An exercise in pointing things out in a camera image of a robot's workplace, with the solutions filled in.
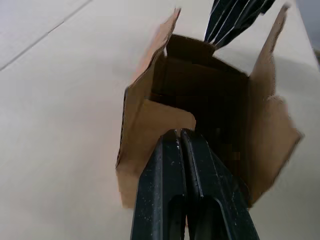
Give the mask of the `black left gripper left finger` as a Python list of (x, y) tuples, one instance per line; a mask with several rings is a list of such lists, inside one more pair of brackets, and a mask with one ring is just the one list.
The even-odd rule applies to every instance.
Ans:
[(186, 193), (180, 138), (171, 129), (158, 139), (139, 177), (130, 238), (184, 239)]

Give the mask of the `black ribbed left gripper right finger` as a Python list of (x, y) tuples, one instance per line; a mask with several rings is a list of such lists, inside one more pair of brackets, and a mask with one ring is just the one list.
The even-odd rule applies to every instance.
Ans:
[(215, 0), (204, 41), (222, 48), (248, 29), (260, 14), (265, 14), (273, 0)]

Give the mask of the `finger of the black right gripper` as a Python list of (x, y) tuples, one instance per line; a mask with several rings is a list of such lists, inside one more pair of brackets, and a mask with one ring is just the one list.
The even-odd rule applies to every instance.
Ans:
[(237, 181), (205, 138), (182, 129), (187, 225), (192, 240), (254, 240), (256, 228)]

